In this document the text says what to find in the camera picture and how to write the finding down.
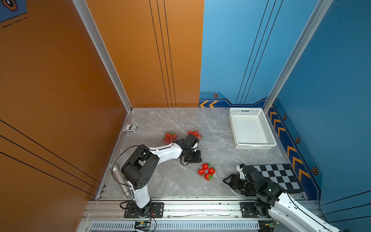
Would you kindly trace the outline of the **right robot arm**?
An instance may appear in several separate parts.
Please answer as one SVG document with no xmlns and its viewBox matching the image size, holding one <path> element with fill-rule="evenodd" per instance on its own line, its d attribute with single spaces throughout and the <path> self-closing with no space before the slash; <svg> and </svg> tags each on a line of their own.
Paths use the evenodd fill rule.
<svg viewBox="0 0 371 232">
<path fill-rule="evenodd" d="M 237 170 L 238 174 L 228 176 L 223 183 L 243 197 L 257 196 L 254 203 L 240 203 L 240 208 L 244 218 L 267 220 L 266 224 L 260 222 L 260 232 L 272 232 L 275 221 L 294 232 L 340 231 L 303 207 L 283 187 L 264 177 L 253 165 L 241 164 Z"/>
</svg>

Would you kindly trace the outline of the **strawberry one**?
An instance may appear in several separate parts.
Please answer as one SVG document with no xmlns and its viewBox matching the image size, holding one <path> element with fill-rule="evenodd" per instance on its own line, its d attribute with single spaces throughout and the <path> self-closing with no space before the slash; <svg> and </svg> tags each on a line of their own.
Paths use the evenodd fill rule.
<svg viewBox="0 0 371 232">
<path fill-rule="evenodd" d="M 202 165 L 202 169 L 203 169 L 203 170 L 208 170 L 208 169 L 209 169 L 209 164 L 208 164 L 208 163 L 204 163 L 204 164 Z"/>
</svg>

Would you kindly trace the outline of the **clear clamshell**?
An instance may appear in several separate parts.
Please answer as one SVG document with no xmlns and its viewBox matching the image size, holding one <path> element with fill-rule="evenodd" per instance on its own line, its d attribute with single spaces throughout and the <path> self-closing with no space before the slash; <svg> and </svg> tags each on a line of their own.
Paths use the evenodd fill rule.
<svg viewBox="0 0 371 232">
<path fill-rule="evenodd" d="M 214 168 L 215 169 L 215 174 L 213 175 L 213 178 L 212 178 L 212 180 L 215 178 L 215 176 L 216 176 L 216 168 L 210 163 L 210 162 L 205 162 L 205 163 L 208 163 L 209 164 L 209 168 Z M 199 173 L 198 173 L 198 171 L 197 171 L 197 175 L 200 177 L 200 178 L 202 178 L 202 179 L 204 179 L 205 181 L 207 181 L 205 178 L 204 178 L 204 175 L 205 174 L 207 174 L 208 173 L 208 170 L 205 170 L 205 174 L 204 175 L 199 175 Z"/>
</svg>

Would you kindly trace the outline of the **strawberry four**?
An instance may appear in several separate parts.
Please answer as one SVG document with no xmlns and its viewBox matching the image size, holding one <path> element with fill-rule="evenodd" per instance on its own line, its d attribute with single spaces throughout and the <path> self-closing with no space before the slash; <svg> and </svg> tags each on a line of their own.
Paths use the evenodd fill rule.
<svg viewBox="0 0 371 232">
<path fill-rule="evenodd" d="M 213 178 L 213 175 L 212 174 L 209 174 L 209 173 L 207 173 L 207 174 L 205 174 L 204 175 L 204 178 L 207 180 L 207 181 L 209 181 L 209 180 L 212 180 L 212 178 Z"/>
</svg>

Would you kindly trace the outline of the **white perforated plastic basket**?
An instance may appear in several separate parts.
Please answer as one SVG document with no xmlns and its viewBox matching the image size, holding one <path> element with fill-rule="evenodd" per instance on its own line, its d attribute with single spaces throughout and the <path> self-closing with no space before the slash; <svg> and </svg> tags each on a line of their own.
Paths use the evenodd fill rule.
<svg viewBox="0 0 371 232">
<path fill-rule="evenodd" d="M 230 108 L 236 149 L 270 150 L 277 145 L 261 108 Z"/>
</svg>

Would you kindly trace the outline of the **strawberry two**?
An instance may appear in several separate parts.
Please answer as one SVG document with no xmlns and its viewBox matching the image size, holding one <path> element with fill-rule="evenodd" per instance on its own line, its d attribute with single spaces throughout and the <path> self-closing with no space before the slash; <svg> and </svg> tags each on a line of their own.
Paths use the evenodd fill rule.
<svg viewBox="0 0 371 232">
<path fill-rule="evenodd" d="M 214 168 L 209 168 L 208 169 L 208 174 L 214 175 L 215 174 L 215 169 Z"/>
</svg>

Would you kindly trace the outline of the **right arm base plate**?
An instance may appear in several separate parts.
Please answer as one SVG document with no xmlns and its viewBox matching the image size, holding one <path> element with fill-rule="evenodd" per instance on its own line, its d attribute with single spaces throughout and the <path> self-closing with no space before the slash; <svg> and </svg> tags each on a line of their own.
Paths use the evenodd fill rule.
<svg viewBox="0 0 371 232">
<path fill-rule="evenodd" d="M 240 202 L 240 210 L 243 218 L 269 219 L 281 215 L 280 211 L 274 210 L 271 205 L 264 202 Z"/>
</svg>

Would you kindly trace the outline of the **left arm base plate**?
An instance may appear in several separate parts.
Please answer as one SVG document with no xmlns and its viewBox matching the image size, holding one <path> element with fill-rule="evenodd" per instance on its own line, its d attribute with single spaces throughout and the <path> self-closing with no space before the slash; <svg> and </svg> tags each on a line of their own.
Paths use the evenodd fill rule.
<svg viewBox="0 0 371 232">
<path fill-rule="evenodd" d="M 144 208 L 139 208 L 134 202 L 127 203 L 124 218 L 163 218 L 164 203 L 150 202 Z"/>
</svg>

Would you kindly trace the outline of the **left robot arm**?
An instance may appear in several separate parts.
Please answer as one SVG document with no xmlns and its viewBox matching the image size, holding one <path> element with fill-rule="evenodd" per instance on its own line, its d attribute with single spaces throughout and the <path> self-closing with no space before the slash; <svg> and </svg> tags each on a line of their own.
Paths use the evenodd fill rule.
<svg viewBox="0 0 371 232">
<path fill-rule="evenodd" d="M 137 218 L 154 216 L 147 185 L 156 167 L 174 159 L 184 161 L 183 165 L 201 163 L 199 144 L 199 139 L 195 135 L 189 134 L 185 139 L 175 140 L 162 147 L 136 146 L 132 155 L 121 167 L 120 172 L 123 175 L 123 180 L 120 181 L 118 178 L 116 180 L 121 186 L 127 187 L 132 194 L 129 206 Z"/>
</svg>

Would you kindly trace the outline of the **clear plastic clamshell container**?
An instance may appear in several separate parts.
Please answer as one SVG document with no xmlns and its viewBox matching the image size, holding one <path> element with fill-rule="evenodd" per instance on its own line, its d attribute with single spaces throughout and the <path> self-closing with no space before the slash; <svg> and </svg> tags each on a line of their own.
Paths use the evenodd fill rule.
<svg viewBox="0 0 371 232">
<path fill-rule="evenodd" d="M 173 143 L 173 142 L 176 141 L 176 140 L 173 139 L 172 137 L 171 137 L 171 138 L 166 138 L 166 134 L 165 134 L 165 138 L 164 138 L 163 142 L 166 143 L 166 144 L 171 144 L 171 143 Z"/>
</svg>

